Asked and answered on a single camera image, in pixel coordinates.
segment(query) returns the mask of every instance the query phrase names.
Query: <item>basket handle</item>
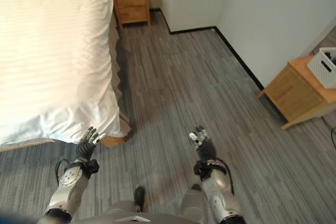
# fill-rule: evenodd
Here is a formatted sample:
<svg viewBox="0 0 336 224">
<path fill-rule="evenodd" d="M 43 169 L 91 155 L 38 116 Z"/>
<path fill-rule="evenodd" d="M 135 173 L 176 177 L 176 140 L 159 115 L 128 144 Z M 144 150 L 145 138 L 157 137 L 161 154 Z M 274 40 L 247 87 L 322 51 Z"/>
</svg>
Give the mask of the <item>basket handle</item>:
<svg viewBox="0 0 336 224">
<path fill-rule="evenodd" d="M 331 69 L 328 67 L 328 65 L 325 63 L 324 60 L 321 60 L 321 64 L 329 71 L 331 72 Z"/>
</svg>

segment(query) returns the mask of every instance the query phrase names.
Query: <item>wooden side table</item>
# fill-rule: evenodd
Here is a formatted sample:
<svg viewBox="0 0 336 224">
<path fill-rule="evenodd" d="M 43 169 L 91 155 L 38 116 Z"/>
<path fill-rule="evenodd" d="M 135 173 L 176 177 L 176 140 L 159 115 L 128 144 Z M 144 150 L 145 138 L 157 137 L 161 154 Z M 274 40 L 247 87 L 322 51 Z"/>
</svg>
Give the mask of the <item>wooden side table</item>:
<svg viewBox="0 0 336 224">
<path fill-rule="evenodd" d="M 150 26 L 149 0 L 113 0 L 120 29 L 126 23 L 147 22 Z"/>
<path fill-rule="evenodd" d="M 312 57 L 288 62 L 258 95 L 267 95 L 288 120 L 283 130 L 336 109 L 336 89 L 325 89 L 309 70 L 307 64 Z"/>
</svg>

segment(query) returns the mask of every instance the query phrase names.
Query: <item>white storage basket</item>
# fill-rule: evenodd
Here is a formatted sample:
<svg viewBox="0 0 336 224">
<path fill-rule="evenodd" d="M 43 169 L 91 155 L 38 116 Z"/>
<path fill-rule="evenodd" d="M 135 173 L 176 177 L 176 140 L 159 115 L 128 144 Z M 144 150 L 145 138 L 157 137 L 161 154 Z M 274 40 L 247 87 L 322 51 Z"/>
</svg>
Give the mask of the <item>white storage basket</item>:
<svg viewBox="0 0 336 224">
<path fill-rule="evenodd" d="M 336 65 L 331 59 L 336 57 L 336 47 L 321 47 L 319 52 L 308 63 L 308 68 L 326 89 L 336 89 Z"/>
</svg>

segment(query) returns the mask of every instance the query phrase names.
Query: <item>white bed sheet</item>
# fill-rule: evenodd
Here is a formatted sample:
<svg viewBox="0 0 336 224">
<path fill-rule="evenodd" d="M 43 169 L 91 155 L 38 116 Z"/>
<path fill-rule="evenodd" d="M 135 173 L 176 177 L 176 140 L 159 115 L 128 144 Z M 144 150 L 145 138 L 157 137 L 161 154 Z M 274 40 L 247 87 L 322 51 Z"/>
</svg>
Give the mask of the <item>white bed sheet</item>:
<svg viewBox="0 0 336 224">
<path fill-rule="evenodd" d="M 0 145 L 120 132 L 108 46 L 113 0 L 0 0 Z"/>
</svg>

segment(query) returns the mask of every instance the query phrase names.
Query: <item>black baseboard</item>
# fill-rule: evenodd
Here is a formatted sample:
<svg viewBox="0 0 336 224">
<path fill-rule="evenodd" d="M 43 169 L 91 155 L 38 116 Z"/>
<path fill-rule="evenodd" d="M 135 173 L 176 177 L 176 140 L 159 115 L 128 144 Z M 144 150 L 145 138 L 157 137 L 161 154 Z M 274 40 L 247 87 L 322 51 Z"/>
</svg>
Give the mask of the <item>black baseboard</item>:
<svg viewBox="0 0 336 224">
<path fill-rule="evenodd" d="M 150 12 L 161 12 L 161 8 L 149 8 Z"/>
<path fill-rule="evenodd" d="M 199 28 L 180 30 L 180 31 L 169 31 L 169 33 L 170 34 L 183 34 L 183 33 L 190 33 L 192 31 L 202 31 L 202 30 L 209 30 L 209 29 L 215 29 L 215 26 L 199 27 Z"/>
<path fill-rule="evenodd" d="M 162 13 L 164 22 L 166 23 L 167 29 L 169 31 L 169 34 L 174 35 L 174 34 L 182 34 L 182 33 L 190 33 L 193 31 L 202 31 L 202 30 L 209 30 L 209 29 L 214 29 L 218 36 L 222 39 L 222 41 L 225 43 L 225 45 L 228 47 L 228 49 L 231 51 L 231 53 L 235 56 L 235 58 L 238 60 L 240 65 L 244 68 L 244 70 L 247 72 L 247 74 L 251 77 L 251 79 L 254 81 L 254 83 L 258 86 L 260 90 L 264 89 L 264 86 L 261 84 L 261 82 L 258 80 L 258 78 L 253 74 L 253 72 L 249 69 L 249 67 L 245 64 L 243 59 L 239 56 L 239 54 L 236 52 L 236 50 L 231 46 L 229 41 L 225 38 L 225 36 L 221 33 L 221 31 L 218 29 L 217 26 L 208 26 L 208 27 L 201 27 L 201 28 L 195 28 L 195 29 L 188 29 L 188 30 L 180 30 L 180 31 L 171 31 L 170 27 L 168 25 L 168 22 L 161 11 L 160 8 L 158 8 L 159 12 Z"/>
</svg>

